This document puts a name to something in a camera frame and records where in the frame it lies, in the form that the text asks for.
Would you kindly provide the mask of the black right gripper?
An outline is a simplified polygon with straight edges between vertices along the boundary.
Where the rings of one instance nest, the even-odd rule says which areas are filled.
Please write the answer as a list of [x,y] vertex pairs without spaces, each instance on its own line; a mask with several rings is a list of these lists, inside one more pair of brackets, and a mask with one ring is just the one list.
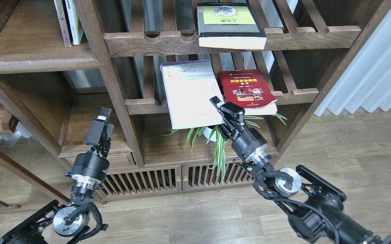
[[224,140],[232,141],[232,148],[243,162],[255,162],[258,166],[266,166],[269,156],[265,152],[267,141],[254,128],[250,128],[243,120],[245,109],[234,104],[225,103],[217,96],[210,99],[224,121],[218,125]]

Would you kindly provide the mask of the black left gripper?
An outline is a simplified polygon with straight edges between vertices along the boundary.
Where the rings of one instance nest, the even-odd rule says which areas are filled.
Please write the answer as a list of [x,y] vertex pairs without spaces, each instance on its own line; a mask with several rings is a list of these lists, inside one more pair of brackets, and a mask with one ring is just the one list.
[[66,176],[76,180],[77,188],[94,188],[104,182],[108,168],[101,168],[101,162],[110,162],[107,155],[110,151],[111,134],[114,125],[109,124],[112,110],[102,107],[98,119],[92,120],[85,144],[89,146],[86,153],[76,157],[72,170]]

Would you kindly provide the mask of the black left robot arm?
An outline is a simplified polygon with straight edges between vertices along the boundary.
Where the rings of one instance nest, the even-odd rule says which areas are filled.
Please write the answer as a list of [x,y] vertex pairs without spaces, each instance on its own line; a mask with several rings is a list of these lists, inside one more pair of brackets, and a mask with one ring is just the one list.
[[114,128],[113,124],[109,124],[111,112],[111,109],[103,107],[99,116],[92,120],[85,140],[88,151],[77,155],[71,171],[65,173],[65,176],[75,180],[68,205],[51,201],[3,235],[0,244],[45,244],[42,232],[50,225],[58,235],[69,237],[70,244],[107,229],[94,204],[93,193],[102,189],[110,166],[107,155]]

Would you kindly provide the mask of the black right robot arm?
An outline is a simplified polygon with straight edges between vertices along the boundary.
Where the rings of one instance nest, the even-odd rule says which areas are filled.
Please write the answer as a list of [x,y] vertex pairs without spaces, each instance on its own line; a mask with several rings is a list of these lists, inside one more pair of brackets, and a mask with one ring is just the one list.
[[210,102],[224,121],[222,138],[231,140],[237,153],[234,164],[254,178],[257,193],[282,209],[298,237],[310,243],[327,237],[336,244],[391,244],[391,235],[381,239],[344,214],[346,194],[316,173],[303,165],[275,170],[267,141],[246,124],[242,107],[217,96]]

